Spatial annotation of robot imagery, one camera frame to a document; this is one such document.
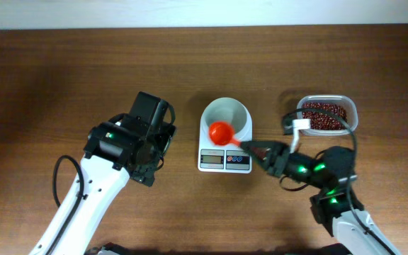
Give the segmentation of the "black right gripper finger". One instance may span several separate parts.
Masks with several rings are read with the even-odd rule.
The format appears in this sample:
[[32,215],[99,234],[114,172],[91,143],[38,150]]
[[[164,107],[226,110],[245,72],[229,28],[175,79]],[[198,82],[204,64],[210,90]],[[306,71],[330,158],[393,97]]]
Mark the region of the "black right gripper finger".
[[265,150],[282,150],[282,143],[267,140],[250,140],[241,142],[240,148],[243,150],[253,150],[254,148],[264,148]]
[[246,146],[246,152],[254,158],[254,161],[263,169],[267,170],[270,166],[269,157],[271,149],[269,147]]

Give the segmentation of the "red plastic measuring scoop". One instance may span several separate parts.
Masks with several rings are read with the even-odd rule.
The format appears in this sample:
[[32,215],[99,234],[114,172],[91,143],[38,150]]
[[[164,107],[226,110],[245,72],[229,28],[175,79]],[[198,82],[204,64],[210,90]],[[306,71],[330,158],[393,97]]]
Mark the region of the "red plastic measuring scoop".
[[217,121],[209,127],[209,137],[213,144],[218,146],[234,145],[239,147],[241,142],[235,137],[234,128],[224,121]]

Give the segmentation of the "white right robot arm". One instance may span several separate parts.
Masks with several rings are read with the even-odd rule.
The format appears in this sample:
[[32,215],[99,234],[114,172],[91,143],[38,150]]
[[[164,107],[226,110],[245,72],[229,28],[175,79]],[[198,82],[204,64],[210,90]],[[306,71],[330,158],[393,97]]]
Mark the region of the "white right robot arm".
[[337,240],[320,250],[326,254],[399,254],[357,199],[351,183],[355,152],[330,147],[316,157],[291,152],[287,144],[272,141],[241,142],[240,148],[270,176],[292,179],[319,189],[310,197],[314,220]]

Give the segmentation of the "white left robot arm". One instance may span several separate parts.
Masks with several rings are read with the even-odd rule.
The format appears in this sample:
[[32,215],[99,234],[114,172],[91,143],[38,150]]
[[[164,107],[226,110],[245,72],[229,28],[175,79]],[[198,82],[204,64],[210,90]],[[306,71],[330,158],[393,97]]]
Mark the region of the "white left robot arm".
[[[129,113],[120,113],[93,127],[81,161],[73,163],[76,177],[64,200],[56,200],[55,216],[32,254],[84,254],[109,205],[129,181],[152,186],[154,174],[164,165],[176,133],[174,121],[165,121],[174,107],[167,101],[139,92]],[[253,121],[246,106],[223,97],[203,111],[199,125],[199,171],[248,174],[252,158],[233,144],[216,144],[212,128],[230,124],[241,141],[253,137]]]

